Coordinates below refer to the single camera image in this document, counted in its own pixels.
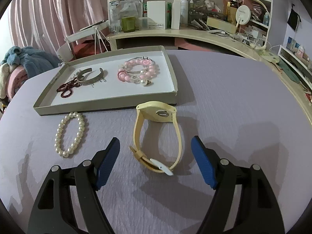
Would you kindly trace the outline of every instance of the silver cuff bracelet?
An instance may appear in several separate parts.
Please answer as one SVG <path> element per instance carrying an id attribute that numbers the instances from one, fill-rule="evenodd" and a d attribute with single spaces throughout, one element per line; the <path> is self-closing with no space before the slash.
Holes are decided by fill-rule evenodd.
<path id="1" fill-rule="evenodd" d="M 104 76 L 104 71 L 102 68 L 100 68 L 99 70 L 100 70 L 100 73 L 97 76 L 95 76 L 94 78 L 91 78 L 89 80 L 85 80 L 85 81 L 83 81 L 83 79 L 84 79 L 83 74 L 91 72 L 92 68 L 87 68 L 87 69 L 80 71 L 77 75 L 77 82 L 80 85 L 89 85 L 89 84 L 92 84 L 92 83 L 95 83 L 95 82 L 101 80 Z"/>

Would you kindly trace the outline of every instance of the pearl charm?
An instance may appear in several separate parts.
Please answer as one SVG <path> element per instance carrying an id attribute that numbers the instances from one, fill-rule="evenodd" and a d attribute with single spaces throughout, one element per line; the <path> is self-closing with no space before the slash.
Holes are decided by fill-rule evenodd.
<path id="1" fill-rule="evenodd" d="M 67 121 L 69 121 L 71 118 L 77 118 L 78 123 L 79 123 L 79 131 L 77 133 L 77 137 L 75 137 L 74 142 L 71 144 L 71 146 L 63 151 L 60 148 L 60 138 L 62 136 L 63 128 L 64 125 L 66 124 Z M 55 152 L 58 153 L 61 157 L 67 158 L 69 157 L 70 154 L 73 154 L 75 149 L 77 149 L 81 138 L 83 137 L 83 132 L 85 130 L 85 122 L 83 121 L 83 117 L 81 113 L 70 113 L 64 117 L 64 119 L 61 120 L 61 123 L 58 125 L 57 133 L 55 134 L 55 143 L 54 143 L 54 148 Z"/>
<path id="2" fill-rule="evenodd" d="M 142 79 L 140 81 L 140 84 L 143 85 L 143 86 L 147 85 L 147 80 L 146 79 Z"/>

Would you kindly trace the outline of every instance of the white lamp head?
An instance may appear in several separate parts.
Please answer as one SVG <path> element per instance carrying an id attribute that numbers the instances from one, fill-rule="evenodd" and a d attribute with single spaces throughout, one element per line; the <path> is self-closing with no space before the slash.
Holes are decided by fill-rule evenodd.
<path id="1" fill-rule="evenodd" d="M 250 17 L 251 17 L 251 12 L 248 6 L 242 5 L 237 9 L 235 18 L 238 24 L 244 26 L 245 24 L 249 22 Z"/>

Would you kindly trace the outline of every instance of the lavender tablecloth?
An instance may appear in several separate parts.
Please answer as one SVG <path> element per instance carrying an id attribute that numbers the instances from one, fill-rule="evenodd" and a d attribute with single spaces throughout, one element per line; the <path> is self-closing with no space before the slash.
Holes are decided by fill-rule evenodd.
<path id="1" fill-rule="evenodd" d="M 114 136 L 121 141 L 120 155 L 98 196 L 117 234 L 196 233 L 214 191 L 192 156 L 194 135 L 236 165 L 259 164 L 278 198 L 286 230 L 297 221 L 312 197 L 312 150 L 311 125 L 293 95 L 257 61 L 211 52 L 168 54 L 178 81 L 177 119 L 183 138 L 183 157 L 174 176 L 153 173 L 132 156 L 134 109 L 84 113 L 82 144 L 72 158 L 63 159 L 53 147 L 63 115 L 41 117 L 32 107 L 58 69 L 28 80 L 17 92 L 0 121 L 0 197 L 23 230 L 49 169 L 91 159 Z M 64 147 L 76 130 L 76 121 L 70 122 Z M 144 131 L 145 153 L 167 164 L 174 161 L 174 127 L 146 123 Z M 84 229 L 72 192 L 77 222 Z M 236 193 L 226 228 L 234 223 L 238 198 Z"/>

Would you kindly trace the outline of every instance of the small bottle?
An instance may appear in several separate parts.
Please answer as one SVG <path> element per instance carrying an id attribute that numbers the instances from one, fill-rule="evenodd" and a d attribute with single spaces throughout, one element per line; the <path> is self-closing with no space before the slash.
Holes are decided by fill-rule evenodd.
<path id="1" fill-rule="evenodd" d="M 297 51 L 297 56 L 300 57 L 300 58 L 303 58 L 303 54 L 305 53 L 305 48 L 303 47 L 303 45 L 301 45 L 299 48 L 298 48 L 298 51 Z"/>
<path id="2" fill-rule="evenodd" d="M 181 0 L 181 23 L 183 25 L 188 24 L 188 0 Z"/>
<path id="3" fill-rule="evenodd" d="M 270 22 L 270 17 L 269 17 L 269 13 L 266 12 L 264 18 L 263 18 L 263 24 L 266 26 L 269 26 L 269 22 Z"/>

